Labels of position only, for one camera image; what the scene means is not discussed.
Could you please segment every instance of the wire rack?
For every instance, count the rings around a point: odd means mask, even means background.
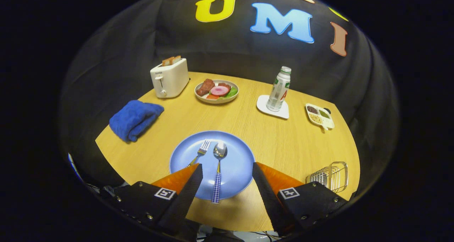
[[[348,185],[347,163],[342,161],[333,162],[329,166],[308,175],[306,183],[309,182],[319,182],[335,193],[342,192]]]

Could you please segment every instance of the beans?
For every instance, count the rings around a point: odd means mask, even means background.
[[[315,116],[315,115],[313,115],[313,114],[311,114],[311,113],[309,114],[309,116],[310,116],[311,119],[312,119],[313,121],[315,121],[316,123],[319,123],[319,124],[322,123],[320,117]]]
[[[311,107],[311,106],[308,106],[308,111],[311,112],[311,113],[315,113],[317,114],[317,109]]]
[[[320,115],[323,116],[323,117],[326,117],[326,118],[330,118],[325,112],[323,112],[322,110],[319,110],[320,111]]]

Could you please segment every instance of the blue plate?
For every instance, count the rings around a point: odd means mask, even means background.
[[[196,193],[199,199],[211,200],[216,178],[217,159],[213,155],[214,146],[223,141],[227,145],[227,156],[221,160],[221,193],[219,199],[233,197],[244,190],[253,180],[255,158],[251,149],[243,140],[222,131],[202,131],[183,140],[170,157],[170,172],[186,168],[197,156],[205,139],[211,140],[206,154],[196,163],[202,164],[203,180]]]

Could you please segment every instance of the white toaster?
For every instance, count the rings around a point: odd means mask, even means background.
[[[188,63],[182,58],[170,66],[159,64],[150,70],[154,92],[158,98],[173,98],[183,91],[189,82]]]

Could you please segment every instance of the water bottle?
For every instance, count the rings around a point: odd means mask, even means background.
[[[281,72],[277,74],[274,80],[273,89],[271,90],[270,99],[266,103],[266,107],[274,112],[281,109],[282,103],[287,96],[287,90],[290,87],[290,73],[292,69],[282,67]]]

